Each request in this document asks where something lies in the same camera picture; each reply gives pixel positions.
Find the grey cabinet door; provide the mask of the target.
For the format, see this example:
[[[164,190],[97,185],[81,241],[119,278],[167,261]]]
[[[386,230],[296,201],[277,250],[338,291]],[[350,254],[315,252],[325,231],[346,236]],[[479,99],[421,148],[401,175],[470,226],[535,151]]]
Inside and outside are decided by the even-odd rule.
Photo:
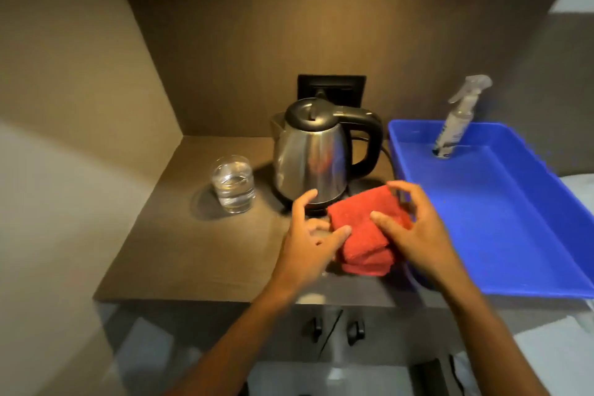
[[[94,301],[114,353],[113,373],[128,396],[157,396],[213,347],[248,303],[165,300]],[[323,335],[310,338],[310,321],[333,307],[295,304],[276,323],[258,360],[323,363]]]
[[[365,321],[366,338],[350,347],[346,325],[354,319]],[[454,318],[447,309],[332,308],[324,320],[321,361],[410,366],[457,354],[463,348]]]

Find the black wall power socket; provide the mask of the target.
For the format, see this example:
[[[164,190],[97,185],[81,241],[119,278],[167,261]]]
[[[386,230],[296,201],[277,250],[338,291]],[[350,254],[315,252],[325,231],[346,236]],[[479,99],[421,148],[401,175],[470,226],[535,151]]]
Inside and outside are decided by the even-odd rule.
[[[362,75],[298,75],[297,100],[322,98],[334,105],[360,108],[366,81]]]

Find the person's right hand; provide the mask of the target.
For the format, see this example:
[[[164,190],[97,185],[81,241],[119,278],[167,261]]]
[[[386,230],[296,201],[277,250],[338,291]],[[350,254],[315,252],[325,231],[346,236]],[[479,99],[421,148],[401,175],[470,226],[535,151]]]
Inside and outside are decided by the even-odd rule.
[[[423,272],[444,295],[459,296],[473,283],[454,249],[438,212],[429,200],[429,213],[415,220],[411,229],[388,215],[373,211],[371,220],[416,269]]]

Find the person's left forearm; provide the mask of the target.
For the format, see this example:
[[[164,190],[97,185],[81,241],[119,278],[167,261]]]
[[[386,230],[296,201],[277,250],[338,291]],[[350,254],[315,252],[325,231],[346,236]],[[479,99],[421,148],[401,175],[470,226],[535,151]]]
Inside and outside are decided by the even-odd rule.
[[[164,396],[238,396],[300,287],[270,281],[218,342]]]

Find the clear spray bottle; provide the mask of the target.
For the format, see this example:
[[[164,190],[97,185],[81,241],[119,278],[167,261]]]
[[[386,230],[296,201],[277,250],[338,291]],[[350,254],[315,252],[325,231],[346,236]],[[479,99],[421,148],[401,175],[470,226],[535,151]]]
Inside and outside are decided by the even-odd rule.
[[[492,85],[489,76],[467,76],[462,87],[449,99],[449,104],[455,107],[448,114],[433,146],[433,154],[437,158],[450,158],[474,118],[480,94]]]

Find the clear glass of water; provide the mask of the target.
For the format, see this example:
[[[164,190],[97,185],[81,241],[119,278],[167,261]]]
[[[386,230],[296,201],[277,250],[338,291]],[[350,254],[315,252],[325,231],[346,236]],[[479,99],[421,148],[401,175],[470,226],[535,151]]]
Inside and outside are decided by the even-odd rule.
[[[241,155],[219,158],[214,164],[211,182],[219,204],[231,214],[249,211],[256,197],[253,170]]]

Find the red cloth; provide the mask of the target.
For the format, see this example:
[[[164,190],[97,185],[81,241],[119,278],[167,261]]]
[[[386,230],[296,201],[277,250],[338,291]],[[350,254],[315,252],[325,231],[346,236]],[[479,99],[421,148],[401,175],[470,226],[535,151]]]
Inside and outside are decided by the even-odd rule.
[[[332,204],[327,214],[333,230],[350,226],[352,232],[338,251],[343,272],[383,277],[402,261],[393,243],[371,220],[370,213],[382,212],[406,229],[412,228],[411,216],[401,207],[386,185],[366,190]]]

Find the black kettle base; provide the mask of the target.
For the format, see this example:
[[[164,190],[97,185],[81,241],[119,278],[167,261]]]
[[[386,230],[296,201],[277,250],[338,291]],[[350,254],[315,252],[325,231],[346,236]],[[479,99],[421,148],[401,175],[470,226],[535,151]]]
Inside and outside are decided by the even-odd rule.
[[[330,205],[335,204],[337,202],[341,202],[342,200],[346,200],[350,197],[363,193],[364,191],[371,190],[383,185],[383,181],[376,178],[366,177],[363,179],[358,179],[347,185],[345,191],[341,196],[337,199],[329,202],[326,205],[323,204],[313,204],[308,208],[305,208],[306,216],[314,217],[314,218],[321,218],[327,215],[327,210]],[[271,194],[274,197],[274,200],[277,202],[273,203],[276,208],[274,208],[275,212],[277,212],[282,217],[287,217],[291,214],[293,200],[290,200],[284,197],[278,189],[276,189],[273,185],[270,188]]]

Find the person's left hand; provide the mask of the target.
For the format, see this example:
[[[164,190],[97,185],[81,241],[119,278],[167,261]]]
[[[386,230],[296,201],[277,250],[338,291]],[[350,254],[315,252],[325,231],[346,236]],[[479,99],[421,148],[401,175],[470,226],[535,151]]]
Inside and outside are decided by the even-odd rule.
[[[332,230],[329,221],[311,218],[290,224],[282,243],[270,286],[291,300],[310,287],[351,236],[352,227]]]

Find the stainless steel electric kettle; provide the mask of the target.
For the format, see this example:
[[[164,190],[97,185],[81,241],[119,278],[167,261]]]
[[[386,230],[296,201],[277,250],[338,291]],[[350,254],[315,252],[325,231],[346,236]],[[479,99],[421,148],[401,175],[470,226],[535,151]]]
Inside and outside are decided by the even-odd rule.
[[[316,189],[316,209],[338,201],[351,180],[375,168],[381,154],[382,121],[363,108],[306,98],[273,115],[270,123],[276,191],[294,201]]]

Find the blue plastic tray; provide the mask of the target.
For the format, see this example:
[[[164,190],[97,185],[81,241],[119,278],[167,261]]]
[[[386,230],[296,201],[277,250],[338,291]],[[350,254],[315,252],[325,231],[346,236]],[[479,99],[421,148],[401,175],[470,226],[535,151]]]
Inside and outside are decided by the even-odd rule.
[[[471,123],[437,158],[443,123],[390,121],[391,162],[430,198],[479,288],[594,300],[594,214],[504,124]]]

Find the person's right forearm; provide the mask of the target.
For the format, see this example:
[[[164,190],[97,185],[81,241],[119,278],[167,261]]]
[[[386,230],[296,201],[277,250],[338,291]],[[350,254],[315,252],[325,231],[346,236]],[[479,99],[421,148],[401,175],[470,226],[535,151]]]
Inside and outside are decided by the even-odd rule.
[[[508,327],[471,281],[442,286],[482,396],[551,396]]]

